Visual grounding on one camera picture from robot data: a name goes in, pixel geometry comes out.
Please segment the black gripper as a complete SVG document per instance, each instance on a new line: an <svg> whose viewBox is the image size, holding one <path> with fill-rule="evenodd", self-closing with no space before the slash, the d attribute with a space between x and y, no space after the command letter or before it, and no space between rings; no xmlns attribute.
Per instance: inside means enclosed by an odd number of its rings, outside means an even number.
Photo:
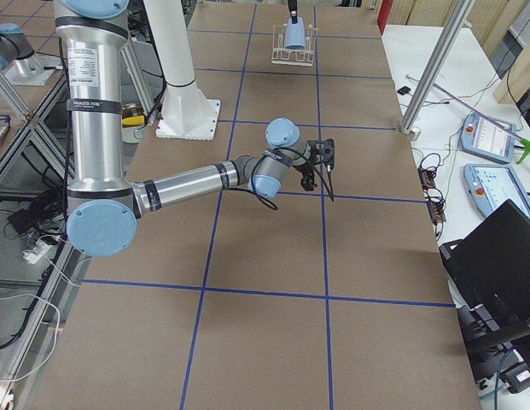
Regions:
<svg viewBox="0 0 530 410"><path fill-rule="evenodd" d="M305 191L314 191L317 187L315 183L315 169L311 162L305 161L298 165L296 170L301 174L300 186Z"/></svg>
<svg viewBox="0 0 530 410"><path fill-rule="evenodd" d="M298 17L298 3L297 0L288 0L288 10L291 18Z"/></svg>

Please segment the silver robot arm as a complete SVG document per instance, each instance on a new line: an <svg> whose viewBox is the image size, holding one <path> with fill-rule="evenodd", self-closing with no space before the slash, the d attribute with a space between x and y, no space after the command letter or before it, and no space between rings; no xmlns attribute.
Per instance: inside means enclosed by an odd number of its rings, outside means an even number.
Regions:
<svg viewBox="0 0 530 410"><path fill-rule="evenodd" d="M67 46L75 175L67 187L67 236L80 252L104 257L125 250L137 219L165 206L247 186L260 200L280 190L289 169L301 186L315 188L316 148L285 118L266 128L263 155L241 155L163 179L131 182L122 166L120 52L129 40L125 1L57 1L56 31ZM220 103L204 96L195 80L181 6L146 4L166 81L161 138L210 140Z"/></svg>

